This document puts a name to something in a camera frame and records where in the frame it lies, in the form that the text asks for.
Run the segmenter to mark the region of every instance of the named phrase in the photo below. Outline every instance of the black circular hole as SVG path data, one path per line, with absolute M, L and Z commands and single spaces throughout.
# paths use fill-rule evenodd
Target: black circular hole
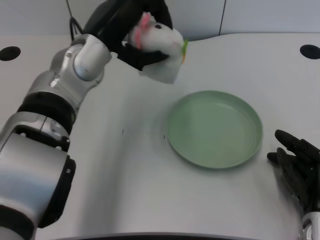
M 308 59 L 320 59 L 320 48 L 314 45 L 303 45 L 300 53 Z
M 21 53 L 21 50 L 17 46 L 8 46 L 0 51 L 1 61 L 11 61 L 16 59 Z

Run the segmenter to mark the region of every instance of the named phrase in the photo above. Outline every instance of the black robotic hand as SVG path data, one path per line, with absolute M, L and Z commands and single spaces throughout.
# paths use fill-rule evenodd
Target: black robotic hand
M 117 53 L 120 60 L 141 71 L 145 65 L 169 57 L 161 51 L 145 53 L 129 44 L 122 44 L 144 12 L 150 12 L 157 22 L 173 28 L 165 0 L 107 0 L 91 15 L 83 33 L 97 37 L 111 52 Z
M 276 139 L 287 150 L 282 148 L 270 152 L 267 158 L 282 170 L 283 180 L 290 191 L 299 199 L 303 209 L 308 212 L 320 210 L 320 150 L 304 139 L 299 140 L 291 134 L 277 130 Z

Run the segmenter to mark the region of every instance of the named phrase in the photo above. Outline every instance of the white wall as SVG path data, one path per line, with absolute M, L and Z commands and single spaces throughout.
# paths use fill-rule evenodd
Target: white wall
M 68 0 L 82 26 L 104 0 Z M 320 0 L 166 0 L 190 40 L 230 33 L 320 33 Z M 69 34 L 66 0 L 0 0 L 0 35 Z
M 0 35 L 69 33 L 66 0 L 0 0 Z
M 221 34 L 320 33 L 320 0 L 226 0 Z

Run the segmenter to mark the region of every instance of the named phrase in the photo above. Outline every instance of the green tag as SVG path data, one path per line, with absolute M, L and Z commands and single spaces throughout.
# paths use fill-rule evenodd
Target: green tag
M 184 40 L 184 45 L 182 47 L 182 55 L 186 55 L 186 53 L 187 53 L 188 42 L 189 42 L 188 39 Z

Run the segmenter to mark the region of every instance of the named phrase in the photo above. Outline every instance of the plate rim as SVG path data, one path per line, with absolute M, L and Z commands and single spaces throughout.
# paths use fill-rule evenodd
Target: plate rim
M 170 116 L 172 114 L 172 112 L 174 111 L 174 109 L 179 105 L 179 103 L 181 103 L 184 99 L 186 99 L 187 97 L 190 97 L 192 95 L 195 95 L 195 94 L 200 94 L 200 93 L 222 93 L 222 94 L 226 94 L 226 95 L 230 95 L 232 97 L 235 97 L 239 100 L 241 100 L 242 102 L 244 102 L 245 104 L 247 104 L 252 110 L 253 112 L 256 114 L 257 116 L 257 119 L 259 120 L 260 122 L 260 125 L 261 125 L 261 137 L 259 139 L 259 143 L 257 145 L 257 147 L 254 149 L 254 151 L 252 151 L 252 153 L 250 154 L 250 156 L 241 161 L 241 162 L 237 162 L 236 164 L 233 164 L 233 165 L 229 165 L 229 166 L 222 166 L 222 167 L 212 167 L 212 166 L 207 166 L 207 165 L 204 165 L 204 164 L 199 164 L 199 163 L 196 163 L 196 162 L 193 162 L 192 160 L 188 159 L 187 157 L 183 156 L 175 147 L 174 145 L 172 144 L 172 142 L 170 141 L 170 136 L 169 136 L 169 119 L 170 119 Z M 184 158 L 185 160 L 187 160 L 188 162 L 194 164 L 194 165 L 197 165 L 197 166 L 200 166 L 200 167 L 203 167 L 203 168 L 207 168 L 207 169 L 228 169 L 228 168 L 233 168 L 233 167 L 236 167 L 236 166 L 239 166 L 241 164 L 244 164 L 245 162 L 249 161 L 258 151 L 259 149 L 261 148 L 261 145 L 262 145 L 262 142 L 263 142 L 263 138 L 264 138 L 264 125 L 261 121 L 261 118 L 259 116 L 259 114 L 257 113 L 257 111 L 245 100 L 243 100 L 242 98 L 232 94 L 232 93 L 229 93 L 229 92 L 226 92 L 226 91 L 218 91 L 218 90 L 202 90 L 202 91 L 195 91 L 195 92 L 192 92 L 192 93 L 189 93 L 187 95 L 184 95 L 182 98 L 180 98 L 178 101 L 176 101 L 173 106 L 171 107 L 171 109 L 169 110 L 169 113 L 167 115 L 167 118 L 166 118 L 166 135 L 167 135 L 167 138 L 168 138 L 168 142 L 170 143 L 171 147 L 173 148 L 173 150 L 179 154 L 179 156 L 181 156 L 182 158 Z

